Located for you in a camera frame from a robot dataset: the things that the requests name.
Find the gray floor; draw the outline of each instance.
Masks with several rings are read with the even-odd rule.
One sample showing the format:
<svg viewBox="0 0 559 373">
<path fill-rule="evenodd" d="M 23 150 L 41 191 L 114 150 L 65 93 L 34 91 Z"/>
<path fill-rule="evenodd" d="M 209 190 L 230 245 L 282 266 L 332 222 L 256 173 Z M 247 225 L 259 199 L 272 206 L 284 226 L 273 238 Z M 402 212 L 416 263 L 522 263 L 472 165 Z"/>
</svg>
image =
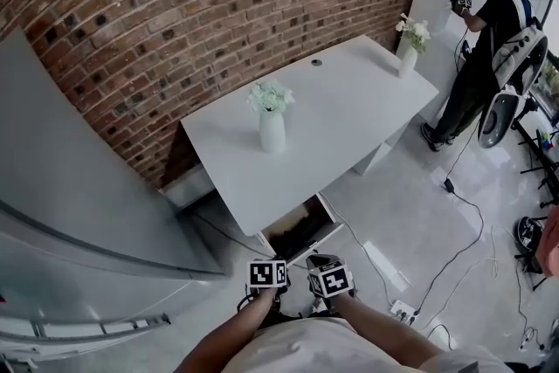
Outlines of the gray floor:
<svg viewBox="0 0 559 373">
<path fill-rule="evenodd" d="M 524 121 L 528 130 L 543 128 L 543 123 L 538 122 L 536 114 Z M 481 226 L 477 211 L 441 188 L 445 173 L 470 134 L 466 131 L 454 146 L 435 154 L 421 140 L 418 123 L 413 121 L 394 150 L 373 170 L 365 176 L 350 171 L 324 190 L 358 238 L 373 250 L 375 262 L 387 280 L 389 299 L 378 274 L 347 228 L 322 245 L 320 252 L 335 253 L 348 262 L 359 296 L 370 306 L 388 312 L 388 300 L 399 299 L 417 308 L 442 265 L 477 236 Z M 481 241 L 461 254 L 439 277 L 414 328 L 428 335 L 432 328 L 444 323 L 451 332 L 453 348 L 479 344 L 503 360 L 535 364 L 541 359 L 535 341 L 519 350 L 524 321 L 518 313 L 514 244 L 507 231 L 522 216 L 544 214 L 538 204 L 549 196 L 545 189 L 536 190 L 542 174 L 519 174 L 530 161 L 525 147 L 517 145 L 518 138 L 509 132 L 499 147 L 485 151 L 473 139 L 452 172 L 457 192 L 480 207 L 486 225 Z M 263 250 L 256 240 L 241 234 L 218 197 L 197 212 L 219 223 L 235 238 Z M 41 367 L 57 372 L 172 371 L 205 334 L 234 314 L 244 296 L 246 261 L 258 257 L 207 224 L 200 225 L 231 274 L 223 284 L 208 285 L 211 294 L 207 300 L 186 310 L 168 328 Z M 306 274 L 295 267 L 289 275 L 293 286 L 284 296 L 283 310 L 288 314 L 305 312 L 313 299 Z M 538 338 L 545 343 L 551 322 L 559 316 L 559 282 L 547 281 L 532 293 L 532 280 L 539 279 L 520 273 L 521 308 L 528 325 L 538 328 Z M 439 312 L 459 282 L 444 311 Z M 448 344 L 441 327 L 431 339 L 441 347 Z"/>
</svg>

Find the white shirt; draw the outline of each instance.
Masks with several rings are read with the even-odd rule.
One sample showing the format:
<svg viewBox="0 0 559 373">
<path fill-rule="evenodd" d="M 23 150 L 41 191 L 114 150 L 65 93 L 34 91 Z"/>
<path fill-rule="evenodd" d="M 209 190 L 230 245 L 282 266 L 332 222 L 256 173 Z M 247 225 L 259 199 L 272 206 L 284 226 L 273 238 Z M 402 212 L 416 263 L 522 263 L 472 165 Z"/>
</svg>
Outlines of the white shirt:
<svg viewBox="0 0 559 373">
<path fill-rule="evenodd" d="M 478 363 L 468 373 L 510 373 L 483 348 L 461 349 L 435 356 L 420 370 L 404 367 L 359 336 L 343 319 L 303 319 L 275 325 L 233 357 L 224 373 L 340 372 L 456 373 Z"/>
</svg>

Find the black t-shirt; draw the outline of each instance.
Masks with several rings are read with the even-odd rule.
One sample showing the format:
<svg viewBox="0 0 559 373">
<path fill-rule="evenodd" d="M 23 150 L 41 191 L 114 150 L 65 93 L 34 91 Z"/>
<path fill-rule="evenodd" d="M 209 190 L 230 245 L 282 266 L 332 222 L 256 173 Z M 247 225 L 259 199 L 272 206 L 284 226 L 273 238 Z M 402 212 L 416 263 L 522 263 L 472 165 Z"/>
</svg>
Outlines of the black t-shirt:
<svg viewBox="0 0 559 373">
<path fill-rule="evenodd" d="M 522 0 L 527 18 L 532 17 L 528 0 Z M 487 26 L 480 32 L 480 38 L 473 51 L 478 62 L 491 63 L 491 29 L 493 28 L 493 51 L 496 52 L 506 41 L 521 31 L 518 12 L 513 0 L 487 0 L 476 16 L 483 19 Z"/>
</svg>

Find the desk drawer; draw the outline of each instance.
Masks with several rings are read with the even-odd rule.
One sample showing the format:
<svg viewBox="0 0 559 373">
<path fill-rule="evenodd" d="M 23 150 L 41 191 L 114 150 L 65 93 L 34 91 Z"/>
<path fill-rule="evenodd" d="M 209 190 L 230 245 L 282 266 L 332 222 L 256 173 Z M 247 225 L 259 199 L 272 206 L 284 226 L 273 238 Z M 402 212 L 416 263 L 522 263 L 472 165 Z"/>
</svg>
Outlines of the desk drawer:
<svg viewBox="0 0 559 373">
<path fill-rule="evenodd" d="M 343 227 L 320 196 L 315 195 L 257 234 L 272 253 L 290 266 L 313 252 Z"/>
</svg>

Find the electrical outlet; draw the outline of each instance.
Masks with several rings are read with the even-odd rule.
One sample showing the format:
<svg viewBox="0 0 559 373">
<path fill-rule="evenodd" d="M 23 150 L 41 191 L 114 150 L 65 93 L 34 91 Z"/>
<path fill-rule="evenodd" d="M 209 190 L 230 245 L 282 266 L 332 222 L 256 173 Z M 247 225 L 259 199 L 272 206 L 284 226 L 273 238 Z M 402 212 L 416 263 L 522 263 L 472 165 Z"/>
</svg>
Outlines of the electrical outlet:
<svg viewBox="0 0 559 373">
<path fill-rule="evenodd" d="M 396 300 L 394 305 L 392 305 L 390 312 L 395 315 L 398 320 L 401 320 L 402 323 L 409 325 L 410 318 L 413 317 L 413 313 L 415 313 L 416 310 L 410 305 L 405 304 L 403 301 Z"/>
</svg>

